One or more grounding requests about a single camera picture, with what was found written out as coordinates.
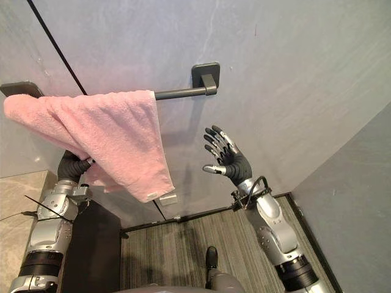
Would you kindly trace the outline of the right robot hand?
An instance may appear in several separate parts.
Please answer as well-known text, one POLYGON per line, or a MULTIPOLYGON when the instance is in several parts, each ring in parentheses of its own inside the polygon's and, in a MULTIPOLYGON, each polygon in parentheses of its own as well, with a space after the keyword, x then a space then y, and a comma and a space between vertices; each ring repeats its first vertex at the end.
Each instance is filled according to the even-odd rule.
POLYGON ((217 165, 207 164, 202 170, 227 177, 235 186, 252 177, 249 161, 236 143, 220 127, 205 128, 205 149, 215 158, 217 165))

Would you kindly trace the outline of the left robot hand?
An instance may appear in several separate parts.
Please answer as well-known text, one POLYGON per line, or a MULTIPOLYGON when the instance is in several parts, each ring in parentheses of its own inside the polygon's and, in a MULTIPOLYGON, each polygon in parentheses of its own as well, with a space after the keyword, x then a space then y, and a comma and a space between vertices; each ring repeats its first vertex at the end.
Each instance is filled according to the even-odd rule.
POLYGON ((57 178, 59 181, 68 180, 79 183, 81 176, 94 163, 95 161, 91 157, 81 160, 77 155, 66 150, 57 168, 57 178))

